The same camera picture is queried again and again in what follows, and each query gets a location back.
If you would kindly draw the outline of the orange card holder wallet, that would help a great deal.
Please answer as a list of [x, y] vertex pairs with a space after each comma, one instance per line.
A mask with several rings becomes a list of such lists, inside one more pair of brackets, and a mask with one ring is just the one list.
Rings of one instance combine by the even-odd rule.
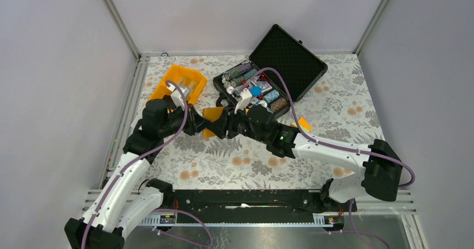
[[[202, 116], [203, 118], [209, 120], [210, 122], [214, 122], [221, 116], [223, 109], [224, 107], [222, 106], [204, 108], [202, 110]], [[209, 139], [209, 138], [215, 137], [216, 135], [212, 131], [208, 129], [204, 129], [202, 136], [203, 136], [203, 139]]]

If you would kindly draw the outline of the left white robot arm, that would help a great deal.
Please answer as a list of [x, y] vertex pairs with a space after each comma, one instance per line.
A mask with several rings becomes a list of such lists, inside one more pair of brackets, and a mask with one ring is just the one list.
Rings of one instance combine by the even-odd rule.
[[72, 248], [123, 248], [125, 239], [148, 214], [163, 210], [169, 223], [176, 218], [173, 186], [156, 178], [130, 204], [127, 198], [152, 165], [158, 153], [181, 132], [193, 136], [203, 131], [209, 120], [191, 104], [168, 109], [165, 100], [148, 101], [112, 176], [81, 218], [70, 218], [64, 230]]

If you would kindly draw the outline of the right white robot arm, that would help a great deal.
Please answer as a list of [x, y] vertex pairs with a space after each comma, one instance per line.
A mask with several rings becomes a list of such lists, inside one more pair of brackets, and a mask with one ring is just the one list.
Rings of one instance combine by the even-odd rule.
[[320, 202], [326, 210], [334, 211], [342, 203], [363, 196], [386, 202], [397, 198], [401, 161], [386, 141], [353, 144], [309, 135], [279, 123], [261, 106], [248, 111], [223, 111], [207, 128], [220, 139], [242, 135], [261, 142], [281, 158], [314, 159], [351, 170], [349, 176], [324, 183]]

